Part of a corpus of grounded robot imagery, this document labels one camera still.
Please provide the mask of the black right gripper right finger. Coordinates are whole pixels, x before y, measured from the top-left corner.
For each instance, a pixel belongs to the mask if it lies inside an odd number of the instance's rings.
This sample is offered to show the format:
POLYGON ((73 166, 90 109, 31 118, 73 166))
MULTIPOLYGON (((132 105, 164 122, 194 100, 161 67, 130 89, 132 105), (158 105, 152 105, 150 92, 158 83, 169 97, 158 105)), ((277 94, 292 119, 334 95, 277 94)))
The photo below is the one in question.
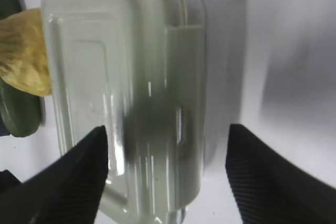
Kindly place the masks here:
POLYGON ((335 223, 335 188, 241 124, 229 127, 225 169, 243 223, 335 223))

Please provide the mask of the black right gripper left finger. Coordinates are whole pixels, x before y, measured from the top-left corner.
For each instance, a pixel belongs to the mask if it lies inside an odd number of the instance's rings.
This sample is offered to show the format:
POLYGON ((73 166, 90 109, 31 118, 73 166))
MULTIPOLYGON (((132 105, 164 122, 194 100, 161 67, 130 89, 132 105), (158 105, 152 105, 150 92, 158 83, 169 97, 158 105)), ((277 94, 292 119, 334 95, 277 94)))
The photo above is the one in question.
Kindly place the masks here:
POLYGON ((108 174, 104 126, 31 179, 1 171, 1 223, 94 223, 108 174))

